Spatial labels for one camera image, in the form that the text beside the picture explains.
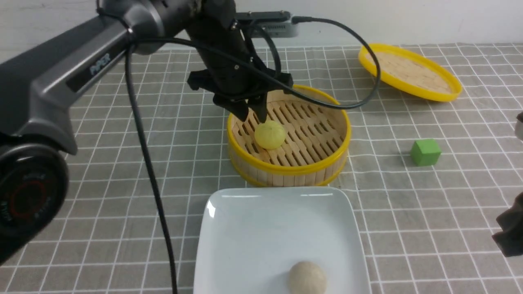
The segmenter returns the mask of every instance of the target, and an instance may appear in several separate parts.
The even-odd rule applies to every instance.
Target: yellow bun
[[[287,132],[282,124],[274,120],[260,123],[254,131],[254,140],[264,149],[276,149],[285,142]]]

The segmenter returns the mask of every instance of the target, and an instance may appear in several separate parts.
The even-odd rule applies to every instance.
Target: black object
[[[173,293],[178,293],[178,287],[176,286],[176,265],[174,263],[174,251],[173,245],[170,241],[169,229],[167,227],[167,221],[165,220],[165,212],[163,209],[162,199],[160,197],[160,189],[158,187],[158,181],[154,175],[153,162],[151,161],[151,155],[149,154],[149,149],[147,148],[147,139],[145,138],[145,132],[143,131],[142,117],[140,115],[140,109],[138,108],[138,103],[136,102],[136,93],[134,92],[134,85],[132,81],[132,72],[131,72],[131,58],[132,52],[134,51],[134,46],[131,46],[126,53],[126,84],[127,92],[129,93],[129,102],[131,104],[134,123],[136,125],[136,130],[138,133],[138,139],[140,140],[140,146],[142,148],[143,159],[145,162],[145,167],[147,168],[147,174],[149,175],[149,180],[151,181],[151,187],[153,189],[154,201],[156,202],[156,208],[158,210],[158,217],[160,219],[160,224],[162,227],[163,236],[165,239],[165,244],[167,245],[167,255],[169,259],[169,269],[170,269],[170,279],[171,285],[173,288]]]
[[[506,257],[523,255],[523,193],[508,210],[496,218],[502,232],[492,238]]]
[[[236,20],[241,25],[250,25],[252,21],[263,22],[284,22],[291,19],[288,11],[279,12],[243,12],[236,14]]]
[[[5,261],[58,213],[69,174],[63,157],[41,137],[2,138],[0,261]]]
[[[250,38],[246,36],[248,42],[243,39],[240,32],[241,25],[235,19],[235,14],[216,16],[215,12],[214,4],[205,4],[202,14],[197,18],[198,21],[186,28],[191,40],[212,46],[262,72],[277,76],[280,82],[292,87],[293,82],[290,74],[276,74],[273,70],[268,69],[263,62],[253,62],[255,59],[258,60],[259,57],[253,51],[254,48],[251,48]],[[207,69],[189,74],[187,83],[190,88],[194,91],[202,88],[213,92],[214,104],[225,108],[242,121],[247,119],[250,108],[259,121],[265,122],[267,118],[267,92],[276,90],[277,87],[256,78],[244,66],[239,66],[235,62],[221,58],[207,50],[197,50]]]

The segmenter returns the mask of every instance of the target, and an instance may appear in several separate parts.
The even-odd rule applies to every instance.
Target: red ring
[[[17,196],[18,193],[20,193],[20,191],[27,188],[27,186],[29,186],[29,185],[38,185],[38,187],[40,188],[40,198],[41,198],[40,203],[37,205],[36,209],[33,209],[33,210],[25,212],[25,213],[19,213],[18,211],[16,211],[14,198],[15,198],[15,196]],[[9,207],[11,214],[15,218],[28,218],[29,216],[31,216],[31,214],[34,214],[35,212],[40,210],[40,208],[42,208],[43,204],[46,201],[46,198],[47,198],[46,197],[46,188],[44,187],[44,185],[41,182],[39,182],[37,180],[31,181],[31,182],[25,182],[22,185],[20,185],[18,188],[16,188],[16,190],[11,194],[11,201],[10,201],[10,207]]]

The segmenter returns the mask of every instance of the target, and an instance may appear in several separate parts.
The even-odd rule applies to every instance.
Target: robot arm
[[[0,265],[60,210],[69,179],[59,151],[77,152],[69,108],[134,40],[186,29],[192,40],[252,64],[234,0],[107,0],[101,8],[99,16],[0,64]],[[139,44],[136,53],[162,45]],[[230,61],[199,54],[207,69],[191,73],[191,88],[215,93],[215,104],[243,120],[251,108],[264,121],[273,88]],[[292,86],[289,74],[279,80]]]

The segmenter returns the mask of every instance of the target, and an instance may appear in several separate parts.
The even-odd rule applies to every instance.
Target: beige dough ball
[[[289,271],[288,286],[291,294],[323,294],[327,277],[317,264],[298,262]]]

